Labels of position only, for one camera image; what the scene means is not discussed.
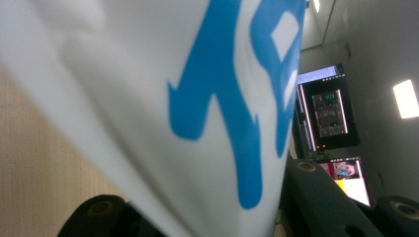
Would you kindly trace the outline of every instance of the ceiling light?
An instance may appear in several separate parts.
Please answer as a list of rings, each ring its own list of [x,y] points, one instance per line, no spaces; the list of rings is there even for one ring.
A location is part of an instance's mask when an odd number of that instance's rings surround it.
[[[315,11],[318,13],[318,11],[320,11],[320,1],[319,0],[314,0],[314,7],[315,7]]]
[[[393,91],[401,118],[419,117],[419,106],[412,81],[407,80],[395,85]]]

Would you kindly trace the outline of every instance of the white plastic bag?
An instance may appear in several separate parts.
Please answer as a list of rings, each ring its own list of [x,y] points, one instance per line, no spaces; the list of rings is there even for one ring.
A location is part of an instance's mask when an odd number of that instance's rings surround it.
[[[169,236],[270,236],[305,1],[0,2],[0,66]]]

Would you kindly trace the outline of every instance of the gray wall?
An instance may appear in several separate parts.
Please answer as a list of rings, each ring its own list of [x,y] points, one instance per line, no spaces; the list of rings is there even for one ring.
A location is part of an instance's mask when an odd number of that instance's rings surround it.
[[[336,0],[325,43],[301,54],[300,72],[340,62],[361,145],[334,152],[364,158],[373,199],[419,201],[419,118],[400,118],[392,92],[411,79],[419,93],[419,1]]]

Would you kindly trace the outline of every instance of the light fixture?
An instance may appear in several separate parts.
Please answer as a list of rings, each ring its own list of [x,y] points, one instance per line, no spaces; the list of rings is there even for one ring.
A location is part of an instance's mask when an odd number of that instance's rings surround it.
[[[395,100],[402,119],[419,117],[419,106],[411,80],[406,80],[393,87]]]
[[[315,11],[318,13],[318,11],[320,11],[320,1],[319,0],[314,0],[314,7],[315,7]]]

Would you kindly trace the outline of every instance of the wooden surface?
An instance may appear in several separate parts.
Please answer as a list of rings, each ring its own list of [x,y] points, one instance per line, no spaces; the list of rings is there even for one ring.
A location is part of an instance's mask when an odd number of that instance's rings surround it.
[[[100,194],[122,196],[0,71],[0,237],[56,236]]]

